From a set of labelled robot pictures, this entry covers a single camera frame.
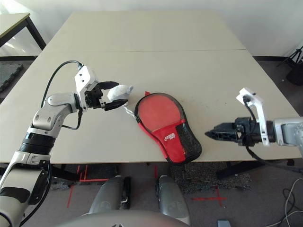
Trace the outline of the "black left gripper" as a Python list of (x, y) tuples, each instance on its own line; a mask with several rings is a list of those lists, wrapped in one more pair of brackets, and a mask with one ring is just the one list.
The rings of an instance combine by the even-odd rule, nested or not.
[(85, 102), (88, 108), (102, 108), (104, 111), (109, 111), (113, 109), (117, 109), (128, 102), (127, 99), (117, 99), (110, 103), (105, 103), (102, 100), (103, 92), (102, 90), (112, 89), (118, 86), (119, 83), (114, 81), (104, 81), (99, 82), (99, 87), (94, 87), (91, 91), (85, 92)]

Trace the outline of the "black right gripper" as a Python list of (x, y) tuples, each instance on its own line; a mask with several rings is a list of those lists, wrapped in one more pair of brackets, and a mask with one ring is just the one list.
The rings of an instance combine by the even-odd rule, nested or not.
[(262, 141), (259, 123), (254, 122), (250, 117), (236, 118), (234, 123), (218, 124), (214, 129), (207, 131), (205, 135), (214, 140), (235, 141), (240, 146), (253, 147)]

